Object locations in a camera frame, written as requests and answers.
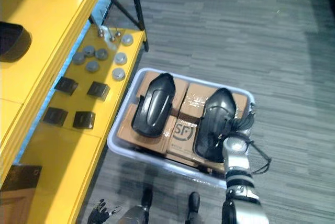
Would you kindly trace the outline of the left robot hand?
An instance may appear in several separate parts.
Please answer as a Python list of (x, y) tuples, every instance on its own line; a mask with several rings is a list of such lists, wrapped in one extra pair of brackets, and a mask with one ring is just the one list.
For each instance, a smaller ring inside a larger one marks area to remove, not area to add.
[(110, 216), (113, 216), (117, 213), (119, 213), (122, 210), (121, 206), (116, 206), (112, 210), (107, 210), (107, 207), (105, 206), (106, 202), (104, 199), (100, 199), (95, 207), (92, 209), (87, 223), (88, 224), (101, 224), (104, 223)]

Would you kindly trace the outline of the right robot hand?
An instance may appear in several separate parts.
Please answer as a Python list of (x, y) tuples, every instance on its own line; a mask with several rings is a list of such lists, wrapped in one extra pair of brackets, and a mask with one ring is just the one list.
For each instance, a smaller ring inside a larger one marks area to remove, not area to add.
[(250, 103), (250, 110), (246, 116), (242, 118), (235, 118), (232, 122), (231, 130), (229, 135), (234, 133), (250, 136), (251, 128), (255, 121), (255, 103)]

